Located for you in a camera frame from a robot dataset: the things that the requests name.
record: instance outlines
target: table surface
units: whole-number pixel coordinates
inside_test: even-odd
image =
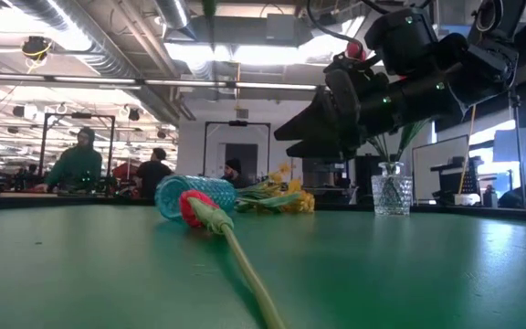
[[[236,216],[288,328],[526,328],[526,222]],[[260,328],[223,239],[153,207],[0,210],[0,328]]]

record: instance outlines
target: man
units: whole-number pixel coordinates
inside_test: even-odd
[[[93,149],[95,132],[84,127],[77,135],[77,141],[76,146],[62,153],[47,176],[46,183],[36,186],[37,189],[47,191],[49,187],[58,184],[75,185],[85,175],[93,182],[100,178],[102,156]]]
[[[155,188],[168,175],[171,175],[172,169],[162,164],[165,160],[165,151],[163,148],[156,147],[153,149],[150,161],[142,163],[137,169],[136,176],[141,179],[141,196],[143,198],[153,199]]]
[[[234,188],[251,186],[251,182],[241,175],[241,162],[238,159],[226,161],[223,179],[232,184]]]

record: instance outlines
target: glass vase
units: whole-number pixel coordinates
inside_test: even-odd
[[[155,190],[155,205],[162,216],[171,220],[181,220],[180,196],[184,191],[197,190],[205,193],[221,209],[230,212],[235,207],[237,191],[224,179],[187,175],[165,177]]]
[[[381,175],[371,177],[374,213],[381,216],[408,216],[413,196],[411,177],[401,175],[402,163],[380,163]]]

